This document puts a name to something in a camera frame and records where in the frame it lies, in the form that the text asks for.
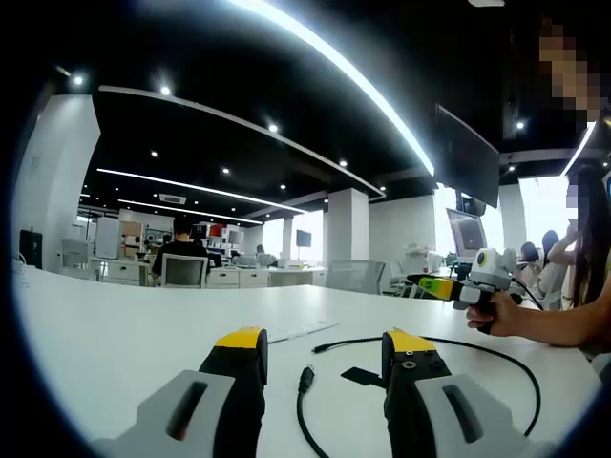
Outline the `person's right hand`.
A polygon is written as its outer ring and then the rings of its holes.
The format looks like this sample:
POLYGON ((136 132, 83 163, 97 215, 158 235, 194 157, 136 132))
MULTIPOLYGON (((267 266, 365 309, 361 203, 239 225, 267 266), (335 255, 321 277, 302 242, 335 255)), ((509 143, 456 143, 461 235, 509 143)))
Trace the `person's right hand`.
POLYGON ((468 326, 487 335, 513 337, 518 333, 522 309, 504 292, 496 292, 483 305, 469 305, 468 326))

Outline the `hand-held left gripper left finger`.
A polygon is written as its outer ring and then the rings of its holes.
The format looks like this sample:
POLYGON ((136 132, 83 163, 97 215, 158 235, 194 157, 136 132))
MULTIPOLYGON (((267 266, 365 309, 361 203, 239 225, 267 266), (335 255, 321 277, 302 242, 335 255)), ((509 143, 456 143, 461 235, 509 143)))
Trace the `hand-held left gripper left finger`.
POLYGON ((137 407, 132 426, 99 439, 99 457, 254 457, 265 412, 267 332, 244 327, 217 340, 137 407))

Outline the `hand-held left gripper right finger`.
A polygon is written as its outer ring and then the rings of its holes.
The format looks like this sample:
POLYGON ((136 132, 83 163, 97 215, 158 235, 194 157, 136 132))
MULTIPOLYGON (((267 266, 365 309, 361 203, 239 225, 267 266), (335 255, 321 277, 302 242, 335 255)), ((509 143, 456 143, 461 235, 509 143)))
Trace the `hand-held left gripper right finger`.
POLYGON ((514 426, 511 409, 435 346, 402 330, 382 336, 384 415, 394 457, 547 457, 548 442, 514 426))

